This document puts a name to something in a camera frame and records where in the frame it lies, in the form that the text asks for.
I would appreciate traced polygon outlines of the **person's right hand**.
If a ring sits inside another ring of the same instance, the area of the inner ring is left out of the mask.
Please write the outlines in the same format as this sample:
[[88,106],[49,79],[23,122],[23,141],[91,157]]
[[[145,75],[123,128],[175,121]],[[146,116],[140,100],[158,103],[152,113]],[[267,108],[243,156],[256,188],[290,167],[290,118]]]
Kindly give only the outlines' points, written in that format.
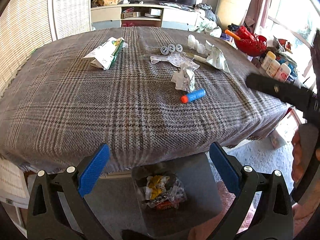
[[292,164],[292,172],[291,177],[295,183],[299,182],[304,174],[304,168],[302,167],[302,157],[303,151],[300,143],[300,134],[299,131],[296,130],[295,135],[292,138],[293,145],[293,164]]

